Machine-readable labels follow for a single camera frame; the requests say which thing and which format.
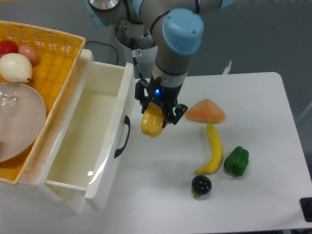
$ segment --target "yellow toy fruit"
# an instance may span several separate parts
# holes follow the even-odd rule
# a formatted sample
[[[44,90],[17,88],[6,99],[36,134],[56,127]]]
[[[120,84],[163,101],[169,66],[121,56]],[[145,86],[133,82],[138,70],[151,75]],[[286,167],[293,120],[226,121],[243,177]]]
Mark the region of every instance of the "yellow toy fruit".
[[[221,139],[212,123],[206,124],[206,132],[211,145],[212,157],[205,166],[195,170],[195,174],[197,175],[215,173],[219,169],[223,159]]]

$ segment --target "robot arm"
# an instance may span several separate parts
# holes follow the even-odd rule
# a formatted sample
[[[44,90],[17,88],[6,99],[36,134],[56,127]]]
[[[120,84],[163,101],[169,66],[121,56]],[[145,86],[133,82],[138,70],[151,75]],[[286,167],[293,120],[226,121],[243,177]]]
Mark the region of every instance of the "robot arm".
[[[128,20],[144,24],[158,45],[150,82],[140,79],[135,98],[142,113],[150,102],[162,109],[163,127],[177,124],[187,106],[177,97],[201,44],[204,23],[199,15],[218,10],[234,0],[89,0],[98,18],[106,25]]]

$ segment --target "white pear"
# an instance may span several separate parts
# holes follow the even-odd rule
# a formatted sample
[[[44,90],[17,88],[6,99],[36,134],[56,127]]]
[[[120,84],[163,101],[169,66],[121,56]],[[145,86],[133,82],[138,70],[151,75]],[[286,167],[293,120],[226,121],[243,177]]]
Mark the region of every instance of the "white pear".
[[[0,58],[0,75],[9,82],[26,83],[31,80],[33,68],[26,56],[10,53]]]

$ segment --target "green bell pepper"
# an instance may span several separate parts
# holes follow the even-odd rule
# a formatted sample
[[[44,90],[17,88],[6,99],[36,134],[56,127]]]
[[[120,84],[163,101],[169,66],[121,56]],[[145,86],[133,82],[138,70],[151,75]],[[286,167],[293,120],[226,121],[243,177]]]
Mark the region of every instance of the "green bell pepper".
[[[247,168],[249,152],[237,146],[224,161],[224,169],[234,176],[242,176]]]

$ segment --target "tomato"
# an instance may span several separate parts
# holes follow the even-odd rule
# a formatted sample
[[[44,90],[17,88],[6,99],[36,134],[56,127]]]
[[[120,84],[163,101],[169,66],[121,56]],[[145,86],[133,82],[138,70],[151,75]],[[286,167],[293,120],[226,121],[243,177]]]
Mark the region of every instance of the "tomato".
[[[15,42],[11,40],[2,40],[0,41],[0,58],[9,53],[17,53],[18,49],[19,48]]]

